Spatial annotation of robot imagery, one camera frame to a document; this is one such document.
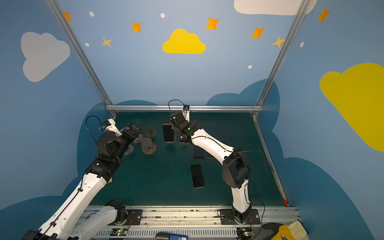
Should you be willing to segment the dark grey stand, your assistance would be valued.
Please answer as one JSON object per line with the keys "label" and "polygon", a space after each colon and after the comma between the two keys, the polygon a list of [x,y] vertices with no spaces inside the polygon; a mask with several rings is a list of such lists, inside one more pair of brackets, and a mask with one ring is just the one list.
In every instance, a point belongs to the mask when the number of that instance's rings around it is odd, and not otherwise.
{"label": "dark grey stand", "polygon": [[145,128],[146,138],[153,138],[156,134],[157,134],[157,131],[154,127],[146,127]]}

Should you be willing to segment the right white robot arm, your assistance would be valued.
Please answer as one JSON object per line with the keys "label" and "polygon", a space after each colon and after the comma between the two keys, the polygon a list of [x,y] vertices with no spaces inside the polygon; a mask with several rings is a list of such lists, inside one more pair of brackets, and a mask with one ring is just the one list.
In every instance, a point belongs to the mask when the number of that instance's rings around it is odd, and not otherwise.
{"label": "right white robot arm", "polygon": [[196,121],[189,120],[188,111],[172,113],[169,116],[178,139],[191,143],[212,155],[222,165],[224,182],[231,188],[233,215],[237,223],[245,224],[252,210],[249,199],[250,161],[242,148],[233,148],[209,135]]}

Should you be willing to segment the wooden round phone stand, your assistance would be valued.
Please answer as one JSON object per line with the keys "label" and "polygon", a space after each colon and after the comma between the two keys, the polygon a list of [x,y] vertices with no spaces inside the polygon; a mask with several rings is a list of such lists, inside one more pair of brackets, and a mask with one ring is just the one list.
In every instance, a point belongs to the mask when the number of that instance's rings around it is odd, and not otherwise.
{"label": "wooden round phone stand", "polygon": [[152,155],[157,146],[152,142],[151,138],[142,138],[141,139],[142,152],[146,155]]}

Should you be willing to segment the pink phone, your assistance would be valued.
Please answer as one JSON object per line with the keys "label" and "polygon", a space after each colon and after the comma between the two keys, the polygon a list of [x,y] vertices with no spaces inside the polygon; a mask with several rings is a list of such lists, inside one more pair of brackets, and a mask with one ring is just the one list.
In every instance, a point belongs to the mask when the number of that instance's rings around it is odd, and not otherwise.
{"label": "pink phone", "polygon": [[166,143],[173,143],[175,141],[175,133],[172,124],[163,124],[163,137]]}

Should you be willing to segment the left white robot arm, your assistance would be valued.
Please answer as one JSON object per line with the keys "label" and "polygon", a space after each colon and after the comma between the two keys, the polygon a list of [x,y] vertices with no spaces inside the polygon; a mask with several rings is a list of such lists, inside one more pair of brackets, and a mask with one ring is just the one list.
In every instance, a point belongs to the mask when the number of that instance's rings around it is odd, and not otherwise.
{"label": "left white robot arm", "polygon": [[101,123],[104,133],[96,141],[98,152],[84,171],[81,181],[59,209],[36,231],[29,230],[24,240],[90,240],[104,227],[122,225],[128,219],[124,203],[111,200],[101,210],[77,224],[97,193],[113,178],[121,159],[141,134],[140,121],[134,120],[118,130],[113,119]]}

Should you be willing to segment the green phone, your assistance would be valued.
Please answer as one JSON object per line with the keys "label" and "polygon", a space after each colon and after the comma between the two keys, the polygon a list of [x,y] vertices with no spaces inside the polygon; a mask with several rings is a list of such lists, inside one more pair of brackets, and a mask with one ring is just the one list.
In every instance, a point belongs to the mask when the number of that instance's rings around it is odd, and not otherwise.
{"label": "green phone", "polygon": [[195,189],[203,188],[205,186],[205,179],[201,164],[194,164],[190,166],[193,187]]}

